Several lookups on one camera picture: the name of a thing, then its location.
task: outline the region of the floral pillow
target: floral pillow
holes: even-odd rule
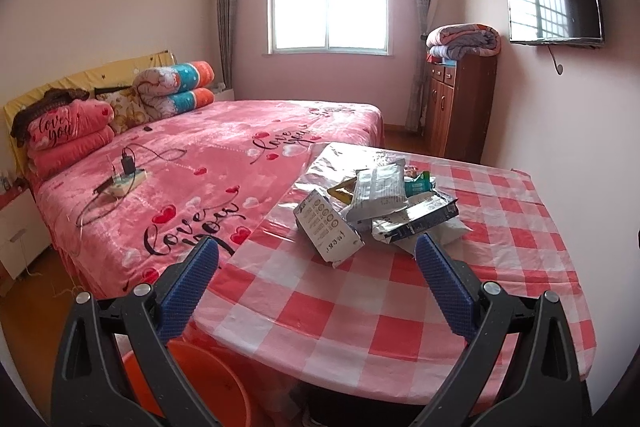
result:
[[[113,121],[109,124],[115,134],[122,134],[131,129],[152,121],[146,113],[138,92],[127,87],[116,92],[105,92],[95,95],[97,100],[108,102],[113,108]]]

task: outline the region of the white nightstand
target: white nightstand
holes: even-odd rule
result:
[[[50,244],[49,230],[28,189],[0,209],[0,263],[12,279]]]

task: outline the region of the nightstand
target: nightstand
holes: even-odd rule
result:
[[[13,187],[0,196],[0,292],[15,280],[50,244],[49,230],[40,217],[31,192]]]

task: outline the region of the checkered tablecloth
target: checkered tablecloth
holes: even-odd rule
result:
[[[452,258],[512,295],[558,293],[585,377],[596,346],[587,302],[526,174],[349,144],[329,144],[219,270],[194,313],[195,326],[300,380],[359,396],[427,403],[465,341],[449,330],[415,261],[371,239],[334,269],[296,229],[292,214],[312,188],[332,187],[355,169],[398,157],[430,170],[438,189],[458,198],[460,218],[473,232],[446,247]],[[515,342],[510,335],[481,403],[495,397]]]

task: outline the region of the headboard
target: headboard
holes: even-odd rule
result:
[[[4,104],[4,121],[6,122],[6,133],[11,133],[11,127],[14,124],[14,117],[18,111],[24,109],[28,105],[40,100],[47,89],[52,87],[60,87],[63,89],[81,88],[92,93],[95,87],[114,87],[114,86],[130,86],[135,76],[146,68],[156,66],[171,66],[176,64],[174,54],[169,51],[156,53],[153,55],[145,55],[138,58],[128,58],[126,60],[118,60],[110,62],[93,70],[82,71],[81,73],[72,74],[49,82],[43,86],[31,89],[28,93],[10,100]],[[27,169],[27,155],[25,147],[18,147],[15,139],[9,135],[11,150],[15,157],[15,168],[18,175],[25,174]]]

